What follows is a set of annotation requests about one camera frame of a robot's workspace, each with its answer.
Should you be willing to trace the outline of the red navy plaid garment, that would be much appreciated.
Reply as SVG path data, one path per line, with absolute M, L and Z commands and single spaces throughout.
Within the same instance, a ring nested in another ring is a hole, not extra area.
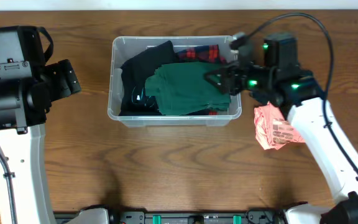
M 231 97 L 222 94 L 204 79 L 204 74 L 226 63 L 218 45 L 192 47 L 177 53 L 180 63 L 173 76 L 175 92 L 172 100 L 174 115 L 206 114 L 228 109 Z

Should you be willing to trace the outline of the dark green garment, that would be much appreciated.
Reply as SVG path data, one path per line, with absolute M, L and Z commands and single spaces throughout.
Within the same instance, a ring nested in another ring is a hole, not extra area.
M 180 116 L 211 109 L 226 111 L 229 94 L 222 94 L 204 79 L 204 74 L 217 70 L 220 64 L 206 62 L 170 63 L 156 69 L 145 81 L 145 94 L 153 96 L 158 110 L 166 116 Z

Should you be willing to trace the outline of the pink printed garment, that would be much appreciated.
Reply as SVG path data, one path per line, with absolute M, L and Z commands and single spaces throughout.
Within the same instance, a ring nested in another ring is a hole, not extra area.
M 255 138 L 264 150 L 279 150 L 291 142 L 305 142 L 280 110 L 270 103 L 254 108 L 254 125 Z

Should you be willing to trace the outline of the black garment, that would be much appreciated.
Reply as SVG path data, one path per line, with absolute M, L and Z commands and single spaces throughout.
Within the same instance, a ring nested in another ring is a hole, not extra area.
M 145 93 L 145 81 L 164 64 L 178 62 L 171 41 L 151 47 L 127 60 L 122 66 L 124 97 L 121 116 L 160 116 L 155 97 Z

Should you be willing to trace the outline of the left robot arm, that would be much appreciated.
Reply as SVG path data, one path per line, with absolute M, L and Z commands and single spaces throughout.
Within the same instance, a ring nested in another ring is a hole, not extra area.
M 81 91 L 69 60 L 30 68 L 0 64 L 2 223 L 55 223 L 45 172 L 45 122 L 52 102 Z

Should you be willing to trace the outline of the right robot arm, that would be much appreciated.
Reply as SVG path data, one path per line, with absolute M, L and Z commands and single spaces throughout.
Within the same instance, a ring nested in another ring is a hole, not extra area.
M 237 60 L 205 73 L 204 79 L 221 93 L 243 90 L 261 93 L 305 140 L 328 183 L 335 205 L 308 203 L 285 209 L 285 223 L 358 223 L 358 153 L 336 121 L 324 93 L 310 70 L 298 62 L 296 38 L 274 33 L 264 39 L 264 65 L 252 61 L 252 45 L 244 34 L 230 44 Z

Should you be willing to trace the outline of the clear plastic storage container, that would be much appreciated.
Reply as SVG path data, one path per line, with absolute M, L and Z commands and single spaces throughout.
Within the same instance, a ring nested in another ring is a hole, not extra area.
M 200 45 L 219 45 L 221 56 L 231 62 L 237 56 L 231 52 L 230 35 L 209 36 L 171 36 L 141 37 L 119 36 L 112 42 L 111 74 L 109 84 L 108 116 L 129 128 L 144 126 L 225 126 L 240 117 L 242 113 L 241 96 L 231 96 L 231 104 L 226 111 L 211 116 L 120 116 L 124 87 L 121 78 L 121 66 L 137 54 L 170 40 L 175 52 Z

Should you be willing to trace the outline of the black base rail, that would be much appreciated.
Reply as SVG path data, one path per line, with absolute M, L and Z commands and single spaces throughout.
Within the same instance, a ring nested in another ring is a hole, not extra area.
M 114 208 L 92 205 L 77 212 L 54 212 L 57 223 L 68 223 L 92 208 L 105 208 L 108 223 L 125 224 L 286 224 L 284 211 L 274 208 L 251 208 L 238 211 L 156 211 L 144 208 Z

